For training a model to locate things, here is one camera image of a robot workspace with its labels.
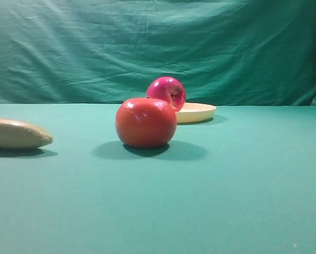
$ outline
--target green tablecloth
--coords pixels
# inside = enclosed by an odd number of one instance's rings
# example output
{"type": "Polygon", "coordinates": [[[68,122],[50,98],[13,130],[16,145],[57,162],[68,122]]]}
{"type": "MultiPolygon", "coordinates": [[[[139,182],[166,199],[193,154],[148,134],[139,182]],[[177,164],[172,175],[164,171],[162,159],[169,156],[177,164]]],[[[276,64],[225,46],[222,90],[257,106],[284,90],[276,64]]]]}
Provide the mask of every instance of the green tablecloth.
{"type": "Polygon", "coordinates": [[[0,254],[316,254],[316,107],[218,107],[126,150],[117,105],[0,105],[54,143],[0,153],[0,254]]]}

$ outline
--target yellow plate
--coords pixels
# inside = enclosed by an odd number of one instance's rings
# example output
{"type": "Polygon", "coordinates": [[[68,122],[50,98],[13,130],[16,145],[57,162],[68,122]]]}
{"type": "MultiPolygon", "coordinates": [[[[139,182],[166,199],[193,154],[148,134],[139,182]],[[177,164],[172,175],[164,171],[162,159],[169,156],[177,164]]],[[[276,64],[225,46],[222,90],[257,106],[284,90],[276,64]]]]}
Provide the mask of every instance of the yellow plate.
{"type": "Polygon", "coordinates": [[[217,107],[209,104],[185,103],[181,111],[176,112],[178,123],[205,121],[213,117],[217,107]]]}

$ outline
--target plastic fruit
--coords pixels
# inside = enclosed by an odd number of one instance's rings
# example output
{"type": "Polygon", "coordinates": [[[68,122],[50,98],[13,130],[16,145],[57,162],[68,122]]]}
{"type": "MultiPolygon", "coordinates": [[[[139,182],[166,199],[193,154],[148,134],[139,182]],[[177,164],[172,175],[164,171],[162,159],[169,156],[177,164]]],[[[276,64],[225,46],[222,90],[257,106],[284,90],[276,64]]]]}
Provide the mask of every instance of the plastic fruit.
{"type": "Polygon", "coordinates": [[[166,101],[131,98],[119,107],[115,125],[124,144],[134,148],[157,148],[172,139],[177,120],[175,111],[166,101]]]}
{"type": "Polygon", "coordinates": [[[186,100],[183,85],[175,78],[160,77],[152,82],[146,91],[147,96],[168,102],[176,111],[180,111],[186,100]]]}

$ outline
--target toy apple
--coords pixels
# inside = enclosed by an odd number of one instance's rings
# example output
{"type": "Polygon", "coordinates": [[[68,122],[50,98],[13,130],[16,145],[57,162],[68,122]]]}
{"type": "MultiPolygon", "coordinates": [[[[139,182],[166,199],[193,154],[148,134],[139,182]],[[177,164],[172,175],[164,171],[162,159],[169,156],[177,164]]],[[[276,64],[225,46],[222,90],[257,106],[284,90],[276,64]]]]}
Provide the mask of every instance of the toy apple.
{"type": "Polygon", "coordinates": [[[156,79],[147,88],[146,95],[168,102],[176,112],[182,109],[186,100],[185,88],[172,77],[156,79]]]}
{"type": "Polygon", "coordinates": [[[134,148],[157,148],[167,144],[176,131],[175,111],[166,101],[154,98],[126,100],[116,114],[120,140],[134,148]]]}

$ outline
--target bitten apple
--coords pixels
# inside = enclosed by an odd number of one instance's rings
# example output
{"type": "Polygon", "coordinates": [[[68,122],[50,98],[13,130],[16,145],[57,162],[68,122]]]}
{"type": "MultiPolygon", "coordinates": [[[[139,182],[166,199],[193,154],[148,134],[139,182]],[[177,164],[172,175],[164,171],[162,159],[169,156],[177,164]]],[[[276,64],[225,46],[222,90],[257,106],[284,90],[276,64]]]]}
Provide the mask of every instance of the bitten apple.
{"type": "Polygon", "coordinates": [[[173,108],[154,98],[126,100],[116,114],[116,132],[120,140],[134,148],[157,148],[167,144],[176,131],[173,108]]]}
{"type": "Polygon", "coordinates": [[[168,102],[176,112],[182,109],[186,100],[185,88],[177,79],[172,77],[156,79],[147,88],[146,95],[168,102]]]}

